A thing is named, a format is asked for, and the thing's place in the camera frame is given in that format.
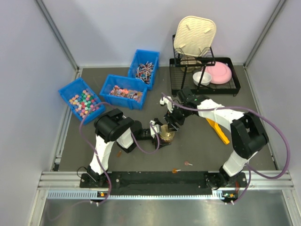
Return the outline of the gold round lid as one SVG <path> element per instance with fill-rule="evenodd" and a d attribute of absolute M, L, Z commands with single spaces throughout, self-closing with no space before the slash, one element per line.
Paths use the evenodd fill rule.
<path fill-rule="evenodd" d="M 168 131 L 168 125 L 164 124 L 161 126 L 161 133 L 160 136 L 162 137 L 174 137 L 175 132 L 169 132 Z"/>

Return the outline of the clear round container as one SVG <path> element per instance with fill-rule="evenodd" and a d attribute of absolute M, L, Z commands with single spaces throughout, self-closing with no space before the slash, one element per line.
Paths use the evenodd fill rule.
<path fill-rule="evenodd" d="M 162 137 L 162 136 L 159 136 L 159 139 L 160 139 L 160 144 L 161 145 L 168 145 L 168 144 L 171 144 L 174 137 Z"/>

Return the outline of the yellow plastic scoop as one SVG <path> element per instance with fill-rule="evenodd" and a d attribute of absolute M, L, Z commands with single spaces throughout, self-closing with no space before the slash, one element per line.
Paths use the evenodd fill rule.
<path fill-rule="evenodd" d="M 211 119 L 206 118 L 206 121 L 209 123 L 209 125 L 214 129 L 218 137 L 221 139 L 221 141 L 228 145 L 230 143 L 229 139 L 226 137 L 226 135 L 223 133 L 222 129 L 220 128 L 219 124 L 214 122 Z"/>

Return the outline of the black wire dish rack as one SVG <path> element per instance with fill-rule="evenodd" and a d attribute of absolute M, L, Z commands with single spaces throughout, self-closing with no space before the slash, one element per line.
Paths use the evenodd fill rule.
<path fill-rule="evenodd" d="M 199 56 L 184 54 L 173 47 L 174 56 L 169 59 L 171 93 L 173 96 L 183 88 L 194 94 L 229 94 L 236 96 L 241 85 L 228 57 L 215 57 L 211 47 Z"/>

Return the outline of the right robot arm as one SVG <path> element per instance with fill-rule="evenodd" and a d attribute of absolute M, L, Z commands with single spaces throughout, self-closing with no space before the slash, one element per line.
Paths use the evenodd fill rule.
<path fill-rule="evenodd" d="M 227 109 L 207 96 L 196 96 L 189 88 L 181 89 L 177 95 L 179 103 L 168 96 L 162 96 L 159 101 L 161 106 L 167 106 L 164 118 L 170 131 L 178 131 L 188 116 L 197 115 L 212 120 L 231 133 L 233 152 L 217 175 L 207 178 L 207 184 L 211 188 L 232 184 L 250 159 L 269 142 L 261 120 L 252 112 Z"/>

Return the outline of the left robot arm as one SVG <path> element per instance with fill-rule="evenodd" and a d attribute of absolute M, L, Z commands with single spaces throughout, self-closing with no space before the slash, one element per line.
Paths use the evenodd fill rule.
<path fill-rule="evenodd" d="M 136 141 L 150 140 L 156 149 L 170 144 L 161 137 L 163 124 L 154 119 L 150 127 L 144 129 L 140 121 L 125 117 L 119 109 L 102 114 L 94 122 L 96 145 L 95 152 L 87 174 L 92 182 L 102 186 L 107 180 L 105 173 L 108 170 L 108 161 L 114 143 L 126 153 L 132 152 L 138 145 Z"/>

